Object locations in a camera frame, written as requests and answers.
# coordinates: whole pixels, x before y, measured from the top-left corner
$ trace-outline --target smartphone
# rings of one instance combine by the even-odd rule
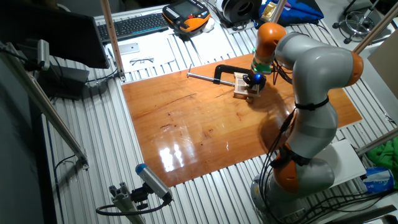
[[[139,52],[139,46],[137,43],[123,44],[119,46],[119,51],[121,55],[137,53]]]

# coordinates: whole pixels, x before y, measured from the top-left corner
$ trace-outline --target slotted aluminum surface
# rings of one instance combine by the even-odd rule
[[[160,9],[161,7],[156,7],[123,12],[116,14],[114,20],[159,12]],[[104,24],[100,17],[96,21],[98,25]],[[216,24],[215,29],[221,29],[220,25]],[[317,26],[301,25],[288,29],[336,45],[333,38]],[[251,53],[256,41],[254,28],[232,35],[229,35],[228,30],[223,29],[223,32],[225,35],[220,39],[229,42],[233,52],[220,55],[214,49],[214,62]],[[127,82],[187,69],[190,64],[202,65],[191,42],[182,42],[174,35],[169,35],[168,42],[174,53],[173,62],[127,73]],[[116,69],[113,63],[111,68],[102,70],[69,60],[59,59],[59,62],[61,66],[89,70],[90,80],[104,77]],[[90,165],[88,170],[83,170],[73,158],[59,166],[57,175],[60,180],[60,202],[55,191],[54,174],[50,171],[58,223],[62,223],[59,203],[62,205],[65,223],[129,223],[125,217],[106,217],[95,213],[96,207],[111,204],[108,190],[110,185],[118,186],[124,181],[130,189],[142,186],[142,180],[134,171],[136,165],[144,161],[121,91],[122,84],[118,78],[91,82],[80,100],[60,98],[54,104],[76,140],[85,148]],[[346,138],[354,147],[361,147],[394,128],[385,119],[382,106],[362,80],[345,88],[345,92],[364,120],[340,129],[333,142]],[[73,153],[45,118],[43,126],[49,166],[53,167],[52,157],[56,164]],[[249,187],[255,175],[260,173],[264,159],[264,156],[255,157],[172,187],[174,202],[155,213],[143,215],[146,222],[261,223],[251,201]],[[304,205],[308,208],[326,197],[352,194],[360,189],[360,180],[354,179],[307,198]],[[148,203],[150,208],[154,208],[161,202],[156,196],[150,195]]]

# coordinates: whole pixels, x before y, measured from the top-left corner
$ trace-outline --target eyeglasses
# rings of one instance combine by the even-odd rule
[[[143,59],[135,58],[135,59],[131,59],[131,60],[130,60],[130,63],[131,63],[131,66],[133,66],[133,65],[135,65],[137,62],[139,62],[139,63],[145,63],[145,62],[147,62],[147,61],[149,61],[149,62],[151,62],[151,63],[154,63],[155,59],[154,59],[153,57],[146,57],[146,58],[143,58]]]

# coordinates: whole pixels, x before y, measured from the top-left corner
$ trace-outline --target green object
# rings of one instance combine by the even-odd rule
[[[398,189],[398,137],[370,150],[366,155],[376,166],[391,170],[394,188]]]
[[[261,63],[257,63],[255,59],[253,59],[252,64],[255,66],[254,71],[261,73],[261,74],[271,74],[271,66],[270,65],[264,65]]]

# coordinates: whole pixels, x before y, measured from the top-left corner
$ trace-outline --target wooden board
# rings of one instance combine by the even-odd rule
[[[219,64],[249,68],[252,55],[193,68],[212,77]],[[232,74],[221,79],[234,82]],[[267,151],[294,107],[292,85],[272,77],[252,104],[233,87],[187,78],[187,71],[122,86],[145,163],[169,187]],[[339,127],[362,119],[342,89],[329,92]]]

